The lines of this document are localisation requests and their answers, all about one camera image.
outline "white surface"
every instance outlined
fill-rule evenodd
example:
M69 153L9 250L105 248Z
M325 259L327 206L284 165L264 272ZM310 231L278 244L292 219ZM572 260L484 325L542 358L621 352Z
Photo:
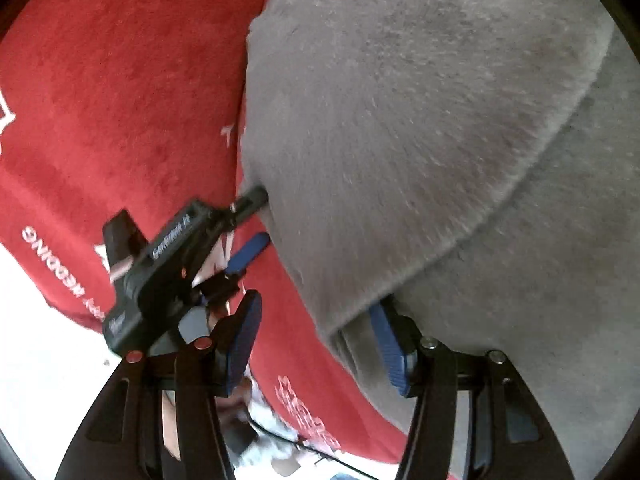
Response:
M119 362L101 335L49 308L0 246L0 428L36 480L55 478Z

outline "white background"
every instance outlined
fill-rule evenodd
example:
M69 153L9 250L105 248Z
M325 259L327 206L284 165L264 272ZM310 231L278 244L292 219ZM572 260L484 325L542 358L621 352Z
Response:
M0 428L36 480L53 480L76 429L120 358L102 336L49 308L0 245ZM380 478L397 467L341 455ZM305 465L291 480L350 473L336 463ZM238 480L281 479L270 466L236 471Z

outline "blue gripper pad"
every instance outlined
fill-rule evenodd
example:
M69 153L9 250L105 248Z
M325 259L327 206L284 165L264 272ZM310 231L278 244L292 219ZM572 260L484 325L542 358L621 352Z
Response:
M402 332L399 316L395 311L376 303L369 308L369 317L389 381L400 395L407 397L411 389L411 376L418 361L417 349Z
M271 239L267 233L258 233L251 237L242 248L234 254L226 266L225 274L239 274L267 248Z
M248 290L236 313L217 323L212 338L216 341L216 362L224 369L223 392L226 395L222 394L222 397L231 395L240 384L261 320L262 297L257 290Z

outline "black cable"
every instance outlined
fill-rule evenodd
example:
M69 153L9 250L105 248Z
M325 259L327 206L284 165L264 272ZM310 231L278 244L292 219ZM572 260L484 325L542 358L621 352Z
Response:
M246 413L246 417L247 417L247 419L249 420L249 423L252 426L255 426L257 430L263 432L264 434L269 435L271 438L274 438L274 439L279 440L281 442L285 442L286 444L292 444L292 445L294 445L296 447L301 447L302 449L306 449L307 451L310 451L312 453L318 454L319 456L321 456L324 459L333 460L334 462L337 462L338 464L343 465L348 469L351 469L352 471L358 473L359 475L363 475L363 476L366 476L367 478L371 478L371 480L378 480L375 476L371 476L370 474L365 473L364 471L360 471L360 469L357 469L356 467L343 462L342 460L340 460L339 458L336 458L335 456L332 456L332 455L330 455L328 453L320 451L319 449L315 449L315 448L313 448L311 446L305 446L304 444L299 444L298 442L294 442L292 440L289 440L288 438L285 438L285 437L283 437L283 436L281 436L279 434L271 433L271 431L269 431L269 430L265 430L260 424L258 424L255 420L253 420L251 418L251 415L249 415L249 410L244 410L244 412Z

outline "gray fabric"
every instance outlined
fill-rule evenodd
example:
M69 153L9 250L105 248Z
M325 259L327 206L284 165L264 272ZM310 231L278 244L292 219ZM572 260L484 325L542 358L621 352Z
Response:
M638 409L640 68L612 30L596 0L271 0L254 21L245 177L319 335L397 427L413 403L365 310L411 276L404 313L504 349L578 480Z

